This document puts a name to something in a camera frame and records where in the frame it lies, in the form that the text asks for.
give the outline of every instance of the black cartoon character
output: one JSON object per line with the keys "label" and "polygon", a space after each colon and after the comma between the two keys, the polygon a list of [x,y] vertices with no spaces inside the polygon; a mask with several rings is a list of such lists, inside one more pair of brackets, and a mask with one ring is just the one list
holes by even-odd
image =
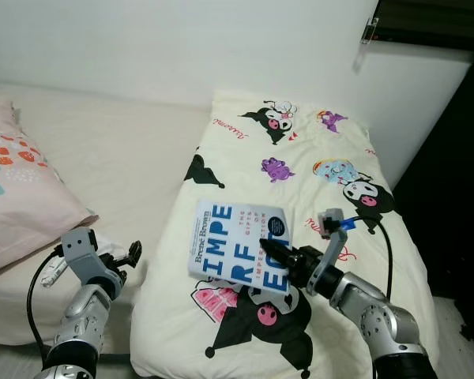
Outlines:
{"label": "black cartoon character", "polygon": [[221,183],[208,167],[204,167],[204,159],[195,154],[191,161],[190,168],[186,173],[184,180],[193,179],[197,184],[217,184],[218,187],[224,188],[224,184]]}
{"label": "black cartoon character", "polygon": [[272,143],[277,144],[292,128],[293,114],[297,111],[297,107],[288,101],[264,101],[264,103],[269,107],[260,108],[257,112],[247,112],[241,117],[249,117],[260,122],[272,138]]}
{"label": "black cartoon character", "polygon": [[280,343],[280,353],[297,370],[301,378],[310,376],[313,344],[305,333],[311,315],[310,304],[302,291],[290,286],[288,296],[243,286],[236,307],[228,307],[220,330],[205,356],[212,358],[215,350],[250,342],[255,336],[268,343]]}
{"label": "black cartoon character", "polygon": [[[367,177],[350,182],[344,187],[343,193],[356,206],[356,213],[360,216],[372,216],[381,220],[382,213],[395,210],[395,201],[383,187],[372,184],[369,180]],[[369,228],[369,233],[373,235],[376,222],[372,220],[364,220],[364,222]]]}

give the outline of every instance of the bed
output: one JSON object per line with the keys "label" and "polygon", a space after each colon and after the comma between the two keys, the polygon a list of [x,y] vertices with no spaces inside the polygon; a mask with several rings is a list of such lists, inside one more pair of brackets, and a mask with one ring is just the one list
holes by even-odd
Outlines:
{"label": "bed", "polygon": [[[69,189],[100,215],[92,227],[125,246],[140,239],[143,254],[113,304],[103,352],[128,353],[130,315],[171,206],[209,113],[190,108],[106,99],[73,92],[0,84]],[[182,127],[182,137],[177,128]],[[33,273],[51,247],[0,269],[0,343],[34,341],[26,317]],[[51,288],[37,285],[33,312],[50,344],[80,283],[66,270]]]}
{"label": "bed", "polygon": [[[350,115],[241,92],[218,92],[136,301],[131,362],[165,378],[369,378],[359,330],[321,296],[277,297],[188,273],[198,201],[290,208],[293,246],[323,251],[318,212],[381,219],[394,254],[392,301],[416,318],[433,366],[438,327],[426,269],[394,208],[367,132]],[[337,267],[386,289],[385,241],[372,222],[348,233]],[[260,315],[266,307],[273,315]],[[225,317],[238,314],[235,318]]]}

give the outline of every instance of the white book cover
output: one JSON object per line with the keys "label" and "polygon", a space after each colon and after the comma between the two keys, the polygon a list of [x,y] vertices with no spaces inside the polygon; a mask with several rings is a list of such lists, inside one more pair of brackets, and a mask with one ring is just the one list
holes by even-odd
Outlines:
{"label": "white book cover", "polygon": [[197,274],[287,295],[288,270],[265,254],[260,238],[273,239],[291,249],[282,208],[202,200],[197,206],[188,268]]}

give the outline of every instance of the white wall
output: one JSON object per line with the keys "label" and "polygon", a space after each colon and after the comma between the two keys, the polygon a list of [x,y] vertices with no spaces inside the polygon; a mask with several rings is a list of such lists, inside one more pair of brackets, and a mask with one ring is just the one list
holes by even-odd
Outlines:
{"label": "white wall", "polygon": [[214,88],[326,101],[394,185],[468,53],[359,38],[377,0],[0,0],[0,81],[209,107]]}

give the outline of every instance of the pillowcase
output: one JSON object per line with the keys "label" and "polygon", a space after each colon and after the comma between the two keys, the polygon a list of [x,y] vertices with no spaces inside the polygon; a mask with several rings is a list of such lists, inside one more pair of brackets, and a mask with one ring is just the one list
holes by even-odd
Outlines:
{"label": "pillowcase", "polygon": [[96,220],[70,193],[0,99],[0,268]]}

